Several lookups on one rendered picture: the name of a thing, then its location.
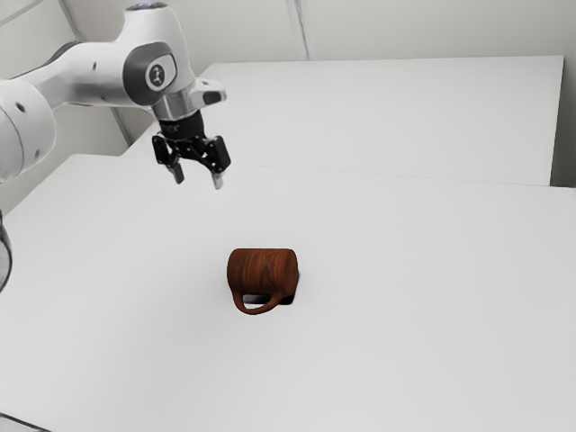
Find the brown wooden mug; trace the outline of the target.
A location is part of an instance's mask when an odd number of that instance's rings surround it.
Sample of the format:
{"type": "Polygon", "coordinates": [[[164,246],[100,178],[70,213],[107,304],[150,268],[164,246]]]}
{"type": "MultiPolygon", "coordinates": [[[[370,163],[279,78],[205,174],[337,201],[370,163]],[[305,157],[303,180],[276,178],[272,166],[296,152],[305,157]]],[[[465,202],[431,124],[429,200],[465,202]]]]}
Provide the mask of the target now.
{"type": "Polygon", "coordinates": [[[298,258],[289,248],[236,248],[229,255],[227,281],[232,299],[237,309],[247,315],[290,304],[299,278],[298,258]],[[266,296],[268,301],[248,308],[245,295],[266,296]]]}

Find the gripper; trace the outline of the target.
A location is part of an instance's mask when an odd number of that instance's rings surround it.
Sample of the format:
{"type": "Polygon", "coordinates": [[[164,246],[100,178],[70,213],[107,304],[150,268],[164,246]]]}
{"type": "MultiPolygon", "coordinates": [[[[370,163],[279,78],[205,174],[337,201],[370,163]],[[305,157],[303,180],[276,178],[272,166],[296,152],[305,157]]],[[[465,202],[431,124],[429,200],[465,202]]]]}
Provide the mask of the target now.
{"type": "Polygon", "coordinates": [[[193,160],[206,167],[216,190],[224,185],[223,176],[231,164],[230,154],[222,136],[206,138],[200,111],[179,120],[158,121],[160,132],[152,137],[156,161],[163,165],[180,185],[185,176],[178,153],[191,153],[193,160]]]}

